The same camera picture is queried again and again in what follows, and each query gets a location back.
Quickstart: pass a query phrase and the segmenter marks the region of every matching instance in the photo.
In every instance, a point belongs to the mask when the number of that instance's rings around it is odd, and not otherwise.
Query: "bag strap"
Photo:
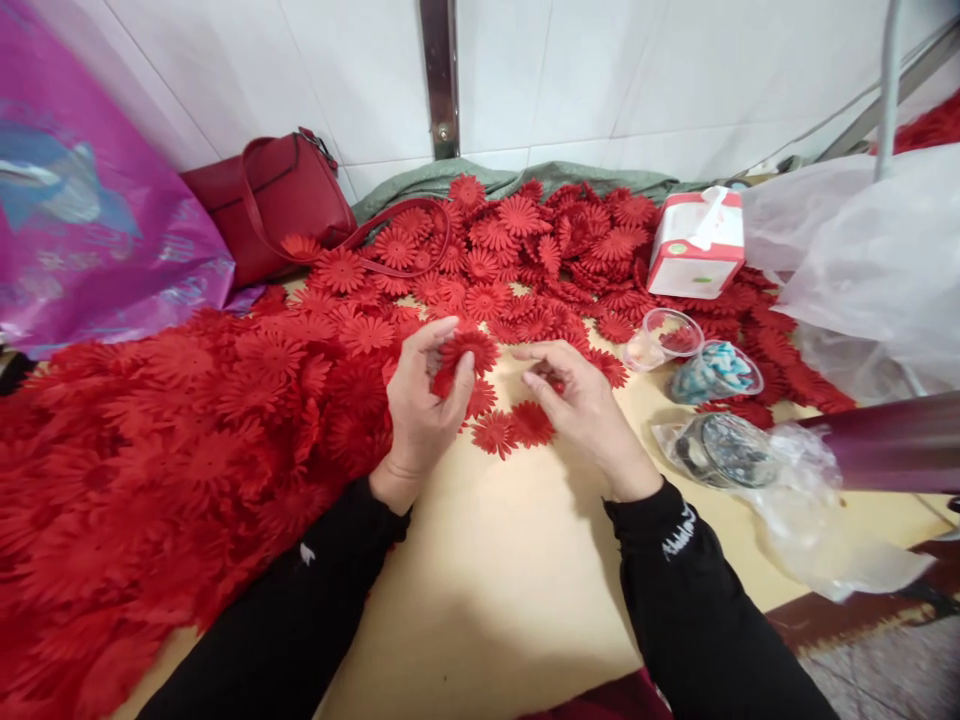
[[[251,140],[249,143],[247,143],[247,146],[243,149],[243,152],[240,153],[240,199],[243,201],[243,206],[247,211],[247,217],[250,218],[250,225],[253,228],[253,233],[257,236],[257,239],[260,240],[260,242],[270,248],[272,252],[276,253],[290,263],[295,265],[309,265],[315,262],[319,255],[313,258],[296,258],[284,250],[282,245],[271,242],[270,238],[267,236],[266,228],[263,225],[263,217],[260,215],[260,208],[257,207],[257,199],[254,197],[253,188],[250,186],[250,178],[247,175],[247,160],[250,158],[253,152],[264,145],[274,142],[275,140],[276,138],[272,137],[256,138],[255,140]],[[424,208],[426,210],[439,210],[443,215],[443,220],[446,224],[446,228],[444,229],[443,244],[440,246],[440,252],[437,253],[437,257],[434,258],[429,267],[426,267],[423,270],[407,272],[405,270],[395,270],[382,263],[378,263],[373,260],[367,260],[366,258],[362,258],[360,260],[360,264],[367,270],[381,272],[384,275],[389,275],[390,277],[414,278],[418,275],[423,275],[424,273],[433,270],[433,268],[440,263],[440,259],[450,246],[450,239],[453,236],[453,226],[450,223],[450,213],[447,212],[447,209],[443,207],[443,205],[429,198],[413,198],[411,200],[402,200],[396,205],[392,205],[376,217],[365,222],[335,247],[353,250],[354,248],[359,247],[366,242],[367,235],[369,235],[371,231],[375,230],[387,220],[396,217],[403,211],[415,207]]]

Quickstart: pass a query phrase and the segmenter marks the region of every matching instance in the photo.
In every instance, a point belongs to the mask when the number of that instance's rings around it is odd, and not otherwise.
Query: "hand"
[[[513,351],[518,360],[538,361],[523,373],[547,417],[600,466],[621,501],[655,494],[663,478],[613,397],[603,373],[565,340],[542,342]],[[558,395],[545,378],[563,382]]]
[[[446,400],[430,388],[440,369],[440,347],[453,337],[459,318],[424,325],[403,343],[397,372],[387,385],[393,447],[370,474],[374,496],[397,515],[406,514],[423,481],[457,437],[476,376],[472,352],[457,364]]]

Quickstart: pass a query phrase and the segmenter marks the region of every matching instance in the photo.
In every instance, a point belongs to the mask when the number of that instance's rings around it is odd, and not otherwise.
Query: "purple plastic bag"
[[[81,340],[135,340],[223,307],[233,270],[166,161],[27,4],[0,0],[5,341],[43,359]]]

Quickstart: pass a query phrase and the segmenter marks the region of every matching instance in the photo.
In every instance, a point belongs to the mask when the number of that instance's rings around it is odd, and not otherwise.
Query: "red handbag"
[[[364,260],[369,270],[394,277],[416,277],[432,269],[450,242],[450,217],[439,203],[405,200],[357,228],[356,218],[337,185],[337,162],[323,141],[300,128],[282,138],[251,141],[236,157],[182,175],[206,208],[236,263],[234,287],[281,277],[312,258],[295,258],[282,246],[288,235],[317,238],[324,248],[362,245],[385,220],[411,207],[439,209],[446,221],[443,246],[431,267],[416,272]]]

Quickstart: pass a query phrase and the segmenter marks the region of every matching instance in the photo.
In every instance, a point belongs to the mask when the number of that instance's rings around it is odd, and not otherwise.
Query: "black long-sleeve shirt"
[[[678,720],[837,717],[673,485],[605,507],[640,650]],[[355,481],[223,612],[139,717],[308,720],[409,522],[366,478]]]

